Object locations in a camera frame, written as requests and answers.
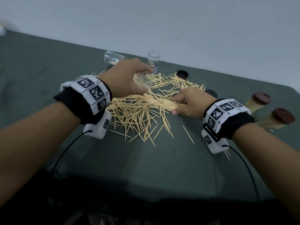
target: person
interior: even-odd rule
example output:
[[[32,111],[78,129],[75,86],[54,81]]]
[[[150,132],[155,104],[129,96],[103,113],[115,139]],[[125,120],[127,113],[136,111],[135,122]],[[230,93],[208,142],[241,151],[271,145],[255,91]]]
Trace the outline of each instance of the person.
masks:
[[[112,97],[144,94],[133,75],[152,69],[138,59],[122,60],[99,79]],[[216,99],[197,88],[182,89],[170,99],[185,101],[173,115],[203,118]],[[43,166],[53,152],[81,123],[64,103],[52,105],[0,130],[0,206],[5,204]],[[300,153],[255,123],[238,128],[232,140],[260,174],[272,193],[300,221]]]

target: hand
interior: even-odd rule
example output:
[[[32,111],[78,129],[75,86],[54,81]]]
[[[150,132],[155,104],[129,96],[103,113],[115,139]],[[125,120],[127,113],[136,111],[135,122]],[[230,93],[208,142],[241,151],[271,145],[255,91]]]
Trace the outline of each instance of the hand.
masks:
[[[128,95],[143,95],[147,92],[147,88],[140,87],[133,81],[134,74],[142,71],[153,73],[150,66],[134,58],[119,61],[98,78],[108,85],[113,97],[122,98]]]
[[[187,103],[184,107],[177,107],[172,110],[173,115],[185,115],[193,118],[203,118],[203,113],[207,107],[216,101],[214,97],[199,88],[182,89],[170,100]]]

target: table surface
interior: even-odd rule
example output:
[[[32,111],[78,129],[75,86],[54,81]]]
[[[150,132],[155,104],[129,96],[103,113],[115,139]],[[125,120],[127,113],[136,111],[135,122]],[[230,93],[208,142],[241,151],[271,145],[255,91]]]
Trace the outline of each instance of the table surface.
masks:
[[[0,128],[53,103],[61,83],[105,70],[108,64],[103,61],[104,52],[15,32],[0,37]],[[297,121],[273,134],[299,151],[300,96],[294,89],[163,61],[158,65],[158,71],[165,75],[180,69],[189,72],[189,81],[205,84],[207,89],[215,90],[219,98],[234,98],[245,103],[255,91],[271,95],[273,103],[259,110],[254,117],[261,120],[275,107],[290,110]],[[175,140],[163,129],[155,139],[156,147],[150,140],[143,142],[140,138],[125,142],[124,136],[109,131],[103,140],[83,136],[62,158],[57,167],[58,175],[62,179],[76,176],[95,183],[106,182],[107,188],[119,185],[128,195],[152,202],[165,198],[256,200],[241,159],[232,150],[229,150],[230,161],[224,153],[211,154],[200,134],[200,120],[172,114],[167,114],[167,119]],[[156,120],[161,126],[162,120]],[[79,126],[66,139],[47,163],[48,169],[82,131],[83,126]],[[228,142],[237,149],[233,142]],[[273,198],[251,165],[250,169],[262,200]]]

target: white wall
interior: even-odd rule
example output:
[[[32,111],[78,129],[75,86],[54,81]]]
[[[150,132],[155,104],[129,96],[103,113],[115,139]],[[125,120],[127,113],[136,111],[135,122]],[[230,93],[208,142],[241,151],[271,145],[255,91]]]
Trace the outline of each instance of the white wall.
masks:
[[[300,91],[300,0],[1,0],[11,30]]]

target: wire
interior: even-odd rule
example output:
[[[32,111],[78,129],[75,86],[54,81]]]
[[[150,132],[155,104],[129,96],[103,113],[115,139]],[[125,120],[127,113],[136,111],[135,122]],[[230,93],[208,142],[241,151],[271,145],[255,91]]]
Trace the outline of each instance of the wire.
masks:
[[[262,207],[261,207],[261,204],[260,204],[260,195],[258,193],[258,189],[257,189],[257,186],[255,184],[255,181],[254,181],[254,178],[253,178],[253,175],[252,175],[252,172],[251,172],[249,166],[247,165],[247,163],[245,162],[245,160],[242,158],[242,156],[235,149],[233,149],[232,147],[230,147],[228,145],[222,145],[222,147],[229,147],[230,149],[232,149],[241,158],[241,160],[244,162],[245,166],[247,167],[247,170],[248,170],[248,172],[250,174],[250,177],[251,177],[251,180],[252,180],[252,183],[253,183],[253,186],[254,186],[254,190],[255,190],[255,194],[256,194],[256,198],[257,198],[257,203],[260,206],[260,212],[261,212],[261,215],[262,215],[262,219],[265,222],[265,219],[264,219],[264,216],[263,216],[263,210],[262,210]]]
[[[75,143],[75,141],[77,141],[81,136],[83,136],[85,133],[91,133],[92,130],[88,130],[88,131],[85,131],[83,133],[81,133],[78,137],[75,138],[75,140],[72,141],[72,143],[69,144],[69,146],[64,150],[64,152],[60,155],[60,157],[58,158],[58,160],[56,161],[53,169],[52,169],[52,172],[51,172],[51,175],[53,176],[54,172],[55,172],[55,168],[57,167],[58,165],[58,162],[60,161],[60,159],[62,158],[62,156],[66,153],[66,151],[72,146],[72,144]]]

